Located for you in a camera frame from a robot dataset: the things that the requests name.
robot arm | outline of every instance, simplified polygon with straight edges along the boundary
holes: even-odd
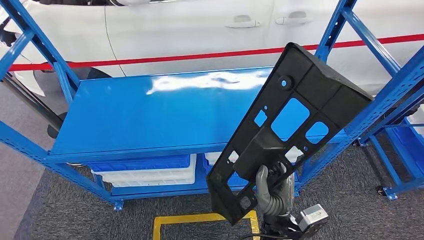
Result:
[[[309,207],[295,219],[291,214],[295,198],[295,178],[290,175],[283,183],[269,188],[286,172],[283,164],[277,163],[272,169],[260,166],[256,173],[257,206],[263,212],[262,240],[292,239],[302,240],[313,236],[329,219],[329,215],[320,204]],[[252,234],[241,239],[252,237]]]

blue shelf frame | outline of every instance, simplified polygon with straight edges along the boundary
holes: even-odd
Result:
[[[353,29],[358,33],[366,45],[371,49],[371,52],[377,57],[387,71],[392,75],[391,81],[380,91],[374,101],[372,101],[365,110],[363,110],[355,119],[345,128],[347,136],[343,136],[337,140],[337,143],[330,144],[329,148],[321,154],[321,157],[314,163],[309,160],[303,166],[301,175],[296,175],[296,190],[305,186],[312,178],[317,176],[320,171],[326,167],[335,157],[340,154],[347,146],[356,140],[372,123],[374,123],[388,108],[397,102],[403,95],[406,94],[423,75],[424,66],[424,48],[402,68],[391,57],[386,49],[379,43],[373,34],[364,26],[361,20],[352,12],[356,0],[340,0],[331,20],[324,32],[320,44],[315,53],[316,56],[323,62],[327,61],[328,55],[340,34],[343,25],[346,21],[351,24]],[[19,0],[0,0],[0,5],[7,11],[10,17],[22,29],[23,34],[18,38],[16,43],[0,60],[0,75],[4,76],[10,65],[15,61],[25,46],[31,41],[37,49],[47,59],[48,63],[58,74],[59,82],[62,87],[65,99],[68,104],[72,104],[73,97],[80,85],[80,80],[70,69],[65,60],[61,57],[58,51],[53,47],[52,43],[46,35],[37,26],[29,13],[25,10]],[[19,132],[10,128],[0,121],[0,142],[8,145],[12,149],[24,154],[28,158],[37,161],[47,169],[59,174],[65,179],[77,184],[83,189],[93,193],[102,200],[113,204],[116,210],[121,210],[124,200],[160,197],[149,192],[146,187],[127,187],[113,188],[112,192],[105,190],[102,178],[98,175],[94,176],[94,181],[80,175],[73,168],[68,166],[63,159],[50,159],[49,151],[36,145],[28,138],[21,135]],[[197,177],[197,184],[201,184],[202,174]],[[194,185],[181,185],[181,191],[178,195],[206,193],[206,184],[204,188]],[[168,188],[163,188],[162,196],[172,196],[177,192],[172,192]]]
[[[371,142],[374,146],[378,156],[386,167],[388,173],[390,174],[394,186],[385,186],[383,187],[384,195],[387,196],[389,200],[396,200],[397,194],[406,192],[412,189],[416,189],[422,187],[424,185],[424,172],[417,166],[417,157],[411,154],[411,148],[405,146],[399,137],[397,136],[396,130],[403,131],[402,128],[410,128],[410,131],[414,133],[411,135],[411,141],[416,141],[418,147],[413,146],[412,151],[422,152],[424,154],[424,144],[421,143],[419,136],[413,127],[415,126],[424,126],[424,124],[410,124],[405,117],[405,114],[416,107],[422,100],[424,99],[424,86],[414,92],[410,97],[408,97],[404,102],[402,102],[394,111],[392,111],[389,115],[387,115],[384,119],[382,119],[378,124],[368,130],[368,132],[359,140],[360,145],[362,147],[367,146],[368,142]],[[403,119],[398,124],[394,124],[394,122],[398,122],[399,119]],[[391,143],[394,151],[399,156],[401,163],[408,171],[411,176],[411,180],[407,182],[403,182],[396,172],[395,168],[389,161],[386,153],[384,152],[382,146],[377,140],[378,134],[385,134]]]

black cable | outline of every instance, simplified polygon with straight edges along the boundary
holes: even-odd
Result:
[[[287,237],[287,236],[273,236],[273,235],[267,235],[267,234],[261,234],[261,233],[250,233],[250,234],[241,236],[238,240],[243,240],[250,237],[266,237],[270,239],[291,239],[290,237]]]

shelf foot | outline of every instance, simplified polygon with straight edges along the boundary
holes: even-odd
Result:
[[[113,210],[116,212],[122,211],[124,208],[124,200],[118,200],[115,202],[115,206],[113,206]]]

blue shelf board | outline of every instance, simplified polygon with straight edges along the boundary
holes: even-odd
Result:
[[[232,184],[230,184],[230,188],[233,191],[241,191],[247,184],[247,181],[238,176],[232,176],[231,178],[232,180],[230,183]],[[159,198],[207,193],[206,170],[200,161],[196,163],[195,182],[193,184],[112,187],[111,190],[111,195],[114,200]]]
[[[106,160],[222,151],[272,68],[84,80],[49,159]],[[284,109],[282,140],[300,106]],[[320,140],[327,129],[306,136]],[[346,138],[344,130],[330,143]]]

